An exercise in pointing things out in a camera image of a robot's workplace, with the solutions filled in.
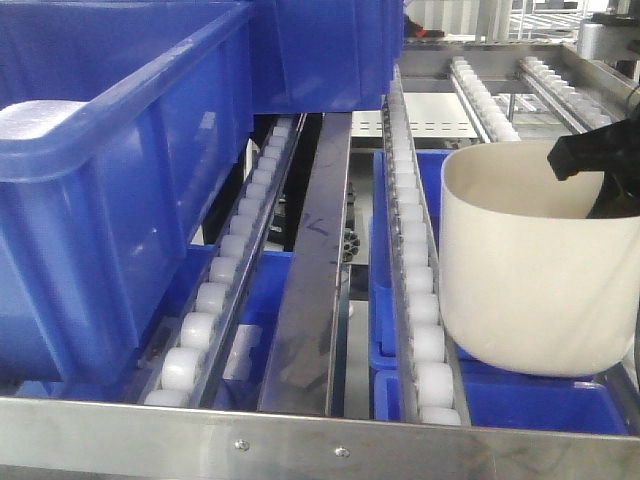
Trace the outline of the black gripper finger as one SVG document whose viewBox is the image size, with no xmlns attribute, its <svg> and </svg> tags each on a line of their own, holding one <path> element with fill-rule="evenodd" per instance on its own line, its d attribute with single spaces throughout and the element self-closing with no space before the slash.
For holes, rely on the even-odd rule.
<svg viewBox="0 0 640 480">
<path fill-rule="evenodd" d="M 639 109 L 628 118 L 583 134 L 560 137 L 548 163 L 559 181 L 583 172 L 604 174 L 588 213 L 594 219 L 639 215 Z"/>
</svg>

